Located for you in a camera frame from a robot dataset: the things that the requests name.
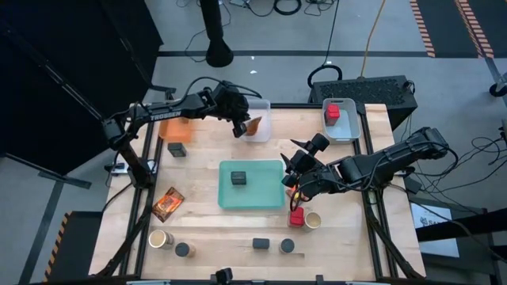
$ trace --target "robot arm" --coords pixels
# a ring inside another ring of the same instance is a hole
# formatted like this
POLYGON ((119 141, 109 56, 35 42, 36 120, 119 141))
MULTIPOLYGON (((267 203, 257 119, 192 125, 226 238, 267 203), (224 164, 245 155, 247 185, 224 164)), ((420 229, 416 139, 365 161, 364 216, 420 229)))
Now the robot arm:
POLYGON ((423 127, 406 141, 377 151, 358 154, 324 165, 314 157, 330 144, 321 134, 310 142, 296 142, 307 151, 297 150, 289 160, 282 154, 288 174, 282 183, 288 187, 299 184, 303 196, 311 200, 319 193, 343 193, 383 186, 394 174, 419 159, 438 159, 447 154, 448 144, 437 129, 423 127))
POLYGON ((204 90, 184 96, 179 101, 164 101, 153 104, 134 104, 123 112, 116 113, 102 122, 108 144, 117 150, 128 164, 128 174, 134 186, 148 188, 153 184, 153 175, 146 161, 135 154, 130 142, 146 123, 177 117, 203 119, 214 116, 219 120, 232 121, 236 138, 246 132, 243 122, 250 119, 248 101, 237 88, 221 82, 214 90, 204 90))

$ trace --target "green tray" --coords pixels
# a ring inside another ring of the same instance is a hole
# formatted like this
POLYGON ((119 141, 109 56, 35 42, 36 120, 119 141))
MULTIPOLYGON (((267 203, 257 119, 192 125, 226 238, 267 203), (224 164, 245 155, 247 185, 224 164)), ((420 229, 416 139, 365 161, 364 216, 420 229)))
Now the green tray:
POLYGON ((273 209, 285 205, 282 161, 222 161, 219 205, 223 209, 273 209), (246 172, 246 185, 233 185, 232 171, 246 172))

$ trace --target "wooden tabletop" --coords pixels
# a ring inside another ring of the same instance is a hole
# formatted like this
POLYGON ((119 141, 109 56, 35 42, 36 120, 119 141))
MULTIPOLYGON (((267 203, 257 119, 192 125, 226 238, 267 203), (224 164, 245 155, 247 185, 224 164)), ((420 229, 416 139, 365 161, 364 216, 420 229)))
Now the wooden tabletop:
MULTIPOLYGON (((272 109, 271 139, 264 143, 235 139, 229 123, 214 118, 195 120, 193 142, 185 144, 186 158, 173 158, 164 146, 154 200, 175 187, 185 201, 164 223, 152 216, 150 232, 165 230, 174 235, 176 242, 194 244, 196 255, 181 258, 173 250, 153 249, 147 245, 142 277, 209 279, 215 271, 231 267, 234 279, 314 280, 315 275, 321 274, 327 280, 374 280, 359 192, 322 194, 304 203, 305 211, 316 211, 322 217, 322 226, 310 233, 287 227, 288 197, 286 208, 278 211, 230 211, 221 209, 217 203, 222 160, 280 159, 280 153, 291 157, 298 148, 289 139, 307 141, 322 132, 319 114, 318 109, 272 109), (252 238, 269 238, 269 250, 253 250, 252 238), (291 254, 281 254, 278 249, 285 238, 295 242, 291 254)), ((374 149, 392 145, 394 140, 385 106, 367 105, 367 114, 374 149)), ((132 144, 138 154, 145 134, 146 128, 132 144)), ((151 147, 153 155, 154 141, 151 147)), ((361 149, 365 154, 362 139, 361 149)), ((330 145, 316 157, 327 163, 348 155, 353 155, 352 144, 330 145)), ((127 183, 128 177, 113 178, 109 197, 127 183)), ((403 186, 399 178, 393 183, 403 186)), ((90 274, 100 271, 125 239, 133 192, 133 189, 125 192, 105 212, 90 274)), ((425 275, 406 194, 387 188, 384 203, 392 241, 414 269, 425 275)), ((128 273, 133 272, 138 243, 132 246, 128 273)), ((383 243, 379 240, 378 244, 383 274, 389 276, 383 243)))

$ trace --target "black backdrop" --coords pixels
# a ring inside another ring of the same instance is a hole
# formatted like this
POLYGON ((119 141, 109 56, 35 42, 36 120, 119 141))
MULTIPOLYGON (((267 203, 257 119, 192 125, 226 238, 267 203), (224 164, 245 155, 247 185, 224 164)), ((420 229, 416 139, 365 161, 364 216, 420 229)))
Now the black backdrop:
MULTIPOLYGON (((151 84, 162 40, 143 0, 7 2, 0 18, 105 116, 141 101, 151 84)), ((107 149, 100 122, 5 36, 0 94, 7 153, 64 175, 107 149)))

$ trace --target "red block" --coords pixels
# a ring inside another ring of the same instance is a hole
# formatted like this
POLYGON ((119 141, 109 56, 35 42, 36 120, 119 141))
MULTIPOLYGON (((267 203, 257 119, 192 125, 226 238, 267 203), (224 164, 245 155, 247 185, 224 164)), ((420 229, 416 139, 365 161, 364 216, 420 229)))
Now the red block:
POLYGON ((338 118, 340 118, 340 107, 337 104, 329 104, 324 112, 326 118, 326 126, 334 126, 338 118))
POLYGON ((301 227, 304 224, 304 209, 297 207, 295 211, 289 211, 288 225, 301 227))

